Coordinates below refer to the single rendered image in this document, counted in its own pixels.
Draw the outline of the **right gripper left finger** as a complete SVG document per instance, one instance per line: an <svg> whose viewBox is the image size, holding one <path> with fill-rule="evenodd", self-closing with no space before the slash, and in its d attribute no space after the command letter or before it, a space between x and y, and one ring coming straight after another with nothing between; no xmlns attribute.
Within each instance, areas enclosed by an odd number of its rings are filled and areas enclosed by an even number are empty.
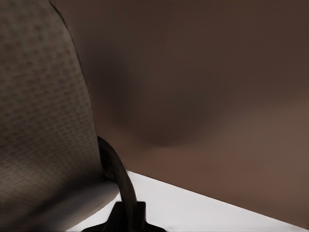
<svg viewBox="0 0 309 232"><path fill-rule="evenodd" d="M106 222L86 228L82 232L121 232L123 219L123 203L116 202Z"/></svg>

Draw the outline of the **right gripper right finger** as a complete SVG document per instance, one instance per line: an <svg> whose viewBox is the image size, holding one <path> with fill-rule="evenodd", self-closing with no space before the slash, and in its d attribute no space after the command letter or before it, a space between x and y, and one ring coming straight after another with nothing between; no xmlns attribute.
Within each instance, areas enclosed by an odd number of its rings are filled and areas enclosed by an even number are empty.
<svg viewBox="0 0 309 232"><path fill-rule="evenodd" d="M137 201L135 209L135 232L165 232L165 229L146 221L146 202Z"/></svg>

